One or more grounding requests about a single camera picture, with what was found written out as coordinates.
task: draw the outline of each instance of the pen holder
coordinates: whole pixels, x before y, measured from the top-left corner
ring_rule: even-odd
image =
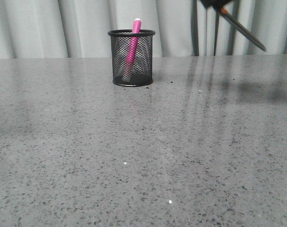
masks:
[[[152,38],[155,31],[132,30],[109,31],[111,36],[113,83],[125,87],[151,84]]]

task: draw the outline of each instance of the black mesh pen holder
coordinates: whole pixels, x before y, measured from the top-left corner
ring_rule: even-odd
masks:
[[[112,48],[113,83],[125,87],[151,84],[152,38],[155,31],[132,30],[109,31]]]

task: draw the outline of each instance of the speckled stone surface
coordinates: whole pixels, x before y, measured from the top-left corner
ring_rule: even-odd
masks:
[[[287,55],[0,60],[0,227],[287,227]]]

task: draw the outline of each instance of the curtain fold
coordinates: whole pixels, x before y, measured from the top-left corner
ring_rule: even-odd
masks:
[[[137,17],[156,31],[154,57],[287,53],[287,0],[225,7],[267,52],[199,0],[0,0],[0,58],[110,57],[107,32]]]

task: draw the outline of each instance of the table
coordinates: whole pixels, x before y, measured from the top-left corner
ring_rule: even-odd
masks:
[[[287,227],[287,55],[0,60],[0,227]]]

